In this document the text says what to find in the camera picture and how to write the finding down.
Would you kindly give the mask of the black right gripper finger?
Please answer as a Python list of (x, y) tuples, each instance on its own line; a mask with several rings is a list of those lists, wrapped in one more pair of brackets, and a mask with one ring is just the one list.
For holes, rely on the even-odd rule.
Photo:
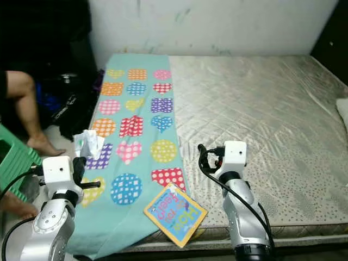
[(199, 158), (198, 167), (204, 175), (209, 175), (212, 173), (212, 168), (210, 167), (208, 161), (208, 149), (204, 147), (204, 144), (198, 144)]

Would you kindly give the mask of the white printed pillow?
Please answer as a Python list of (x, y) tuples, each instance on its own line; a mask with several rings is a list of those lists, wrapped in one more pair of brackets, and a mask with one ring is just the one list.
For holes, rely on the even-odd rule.
[(345, 125), (348, 134), (348, 98), (338, 98), (335, 102), (338, 114)]

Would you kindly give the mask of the teal mat with coloured shapes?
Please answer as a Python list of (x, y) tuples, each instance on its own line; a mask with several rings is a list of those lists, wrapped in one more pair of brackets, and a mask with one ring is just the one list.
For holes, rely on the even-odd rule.
[(84, 180), (101, 185), (85, 191), (67, 250), (97, 259), (155, 233), (146, 206), (167, 184), (186, 186), (169, 57), (112, 55), (89, 128), (104, 142)]

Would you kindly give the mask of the black and blue bag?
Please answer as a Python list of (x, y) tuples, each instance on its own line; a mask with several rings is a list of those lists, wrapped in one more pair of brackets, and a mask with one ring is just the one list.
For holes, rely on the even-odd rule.
[(73, 136), (89, 128), (98, 93), (77, 74), (44, 78), (36, 84), (36, 101), (41, 127), (59, 127), (60, 135)]

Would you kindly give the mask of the white quilted mattress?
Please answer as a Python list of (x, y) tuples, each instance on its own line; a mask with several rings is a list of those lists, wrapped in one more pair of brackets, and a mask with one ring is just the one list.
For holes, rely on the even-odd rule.
[(189, 196), (208, 214), (191, 250), (229, 249), (221, 188), (198, 168), (198, 144), (247, 143), (243, 177), (278, 247), (348, 242), (345, 84), (308, 55), (169, 57)]

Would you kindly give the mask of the green plastic stool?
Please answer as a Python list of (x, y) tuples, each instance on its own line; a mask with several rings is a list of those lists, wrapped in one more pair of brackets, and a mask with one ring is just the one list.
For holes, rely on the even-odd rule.
[[(0, 185), (1, 189), (7, 188), (13, 179), (27, 172), (32, 166), (40, 166), (40, 155), (28, 147), (10, 130), (0, 125)], [(26, 202), (35, 201), (38, 196), (38, 183), (33, 177), (24, 176), (13, 184), (9, 192)]]

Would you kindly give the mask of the person's bare leg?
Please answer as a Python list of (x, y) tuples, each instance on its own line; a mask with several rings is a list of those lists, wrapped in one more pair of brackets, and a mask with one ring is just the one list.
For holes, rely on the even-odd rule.
[(38, 215), (35, 206), (17, 198), (12, 192), (5, 192), (1, 199), (1, 210), (10, 212), (22, 220), (35, 218)]
[(65, 153), (65, 149), (57, 149), (51, 144), (41, 128), (33, 78), (21, 71), (7, 71), (5, 74), (7, 98), (14, 102), (17, 116), (28, 134), (27, 146), (48, 157)]

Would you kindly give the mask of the dark cabinet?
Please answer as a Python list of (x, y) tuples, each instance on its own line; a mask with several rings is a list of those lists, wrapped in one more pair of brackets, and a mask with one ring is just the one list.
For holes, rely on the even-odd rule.
[(0, 0), (2, 66), (34, 76), (92, 74), (89, 0)]

